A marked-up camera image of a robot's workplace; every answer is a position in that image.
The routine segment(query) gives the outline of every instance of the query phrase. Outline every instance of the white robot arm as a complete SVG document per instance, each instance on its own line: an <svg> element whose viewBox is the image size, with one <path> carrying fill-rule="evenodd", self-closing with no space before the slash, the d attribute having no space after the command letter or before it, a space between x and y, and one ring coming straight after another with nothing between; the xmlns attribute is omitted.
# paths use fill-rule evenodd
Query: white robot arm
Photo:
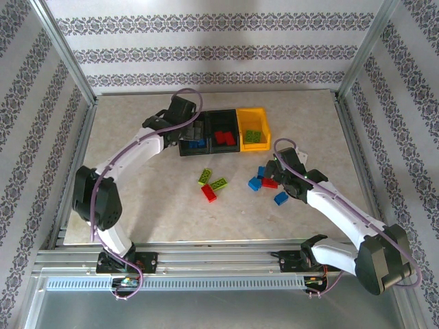
<svg viewBox="0 0 439 329"><path fill-rule="evenodd" d="M319 210L352 241L352 245L347 245L324 235L310 238L302 244L306 266L337 267L357 276L366 290L374 295L413 274L414 268L409 260L383 238L385 235L392 239L399 249L410 255L407 234L400 226L388 227L372 218L341 195L321 172L316 169L306 171L295 149L284 149L278 155L282 161L276 156L268 161L264 176L282 184L293 198ZM286 169L283 163L306 180Z"/></svg>
<svg viewBox="0 0 439 329"><path fill-rule="evenodd" d="M151 128L142 127L137 132L136 136L127 143L127 145L129 145L134 141L138 141L138 146L118 159L117 164L105 175L105 178L113 179L118 190L121 190L122 186L125 185L129 178L132 177L150 158L164 150L165 143L162 136L153 135L144 141L140 141L143 136L146 136L153 131L154 130ZM105 167L107 167L116 154L106 162L96 166L95 172L97 175L100 175L104 171ZM113 227L107 230L101 230L98 228L97 233L100 239L120 257L124 257L132 246L132 242L127 237L120 222L116 222Z"/></svg>

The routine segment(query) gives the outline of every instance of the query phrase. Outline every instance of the patterned wallpaper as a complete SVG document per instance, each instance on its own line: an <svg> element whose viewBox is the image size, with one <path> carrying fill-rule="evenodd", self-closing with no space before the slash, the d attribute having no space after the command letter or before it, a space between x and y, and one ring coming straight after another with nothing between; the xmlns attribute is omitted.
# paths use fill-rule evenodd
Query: patterned wallpaper
<svg viewBox="0 0 439 329"><path fill-rule="evenodd" d="M47 0L95 93L340 86L382 0Z"/></svg>
<svg viewBox="0 0 439 329"><path fill-rule="evenodd" d="M438 15L432 0L402 1L346 98L379 211L407 231L423 271L428 328L439 327Z"/></svg>
<svg viewBox="0 0 439 329"><path fill-rule="evenodd" d="M0 4L0 328L14 328L87 104L26 0Z"/></svg>

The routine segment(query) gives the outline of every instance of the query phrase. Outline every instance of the storage tray compartment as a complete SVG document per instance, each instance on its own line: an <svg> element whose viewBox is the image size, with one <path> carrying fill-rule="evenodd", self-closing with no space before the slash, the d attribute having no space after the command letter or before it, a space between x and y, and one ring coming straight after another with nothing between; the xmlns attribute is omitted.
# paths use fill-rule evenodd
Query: storage tray compartment
<svg viewBox="0 0 439 329"><path fill-rule="evenodd" d="M210 132L211 132L211 154L214 153L228 153L239 152L239 128L236 116L236 110L216 110L209 111ZM218 144L215 133L216 132L231 132L234 145L227 145L226 143Z"/></svg>
<svg viewBox="0 0 439 329"><path fill-rule="evenodd" d="M263 108L237 108L236 115L239 125L239 143L241 151L267 151L270 149L271 131L268 126L267 114ZM261 132L259 143L246 142L248 130Z"/></svg>
<svg viewBox="0 0 439 329"><path fill-rule="evenodd" d="M178 141L180 156L197 156L210 153L210 140L208 138L210 135L210 127L208 115L206 114L207 112L201 112L196 120L203 122L204 146L200 146L199 143L195 141Z"/></svg>

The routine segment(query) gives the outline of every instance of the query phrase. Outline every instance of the red lego brick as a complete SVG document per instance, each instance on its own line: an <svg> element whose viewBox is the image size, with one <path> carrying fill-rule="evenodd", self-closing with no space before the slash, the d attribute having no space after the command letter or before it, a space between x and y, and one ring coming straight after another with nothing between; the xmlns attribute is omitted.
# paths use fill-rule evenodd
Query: red lego brick
<svg viewBox="0 0 439 329"><path fill-rule="evenodd" d="M236 145L235 139L233 138L233 135L231 132L225 132L224 138L226 139L226 143L228 146Z"/></svg>
<svg viewBox="0 0 439 329"><path fill-rule="evenodd" d="M213 189L209 184L204 185L201 188L201 191L203 191L204 195L206 195L206 198L208 199L209 202L215 201L217 199L217 196L215 195Z"/></svg>
<svg viewBox="0 0 439 329"><path fill-rule="evenodd" d="M226 142L223 132L215 132L215 139L218 144L224 144Z"/></svg>
<svg viewBox="0 0 439 329"><path fill-rule="evenodd" d="M278 184L269 178L262 178L262 186L269 188L277 188Z"/></svg>

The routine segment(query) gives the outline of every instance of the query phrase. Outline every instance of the yellow bin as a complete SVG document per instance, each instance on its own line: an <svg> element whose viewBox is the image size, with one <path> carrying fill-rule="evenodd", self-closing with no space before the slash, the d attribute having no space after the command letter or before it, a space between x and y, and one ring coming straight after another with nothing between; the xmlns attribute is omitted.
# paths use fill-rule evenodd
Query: yellow bin
<svg viewBox="0 0 439 329"><path fill-rule="evenodd" d="M237 108L236 116L239 127L239 143L241 152L267 151L270 149L272 134L268 126L267 114L264 108ZM262 132L260 143L246 143L247 130Z"/></svg>

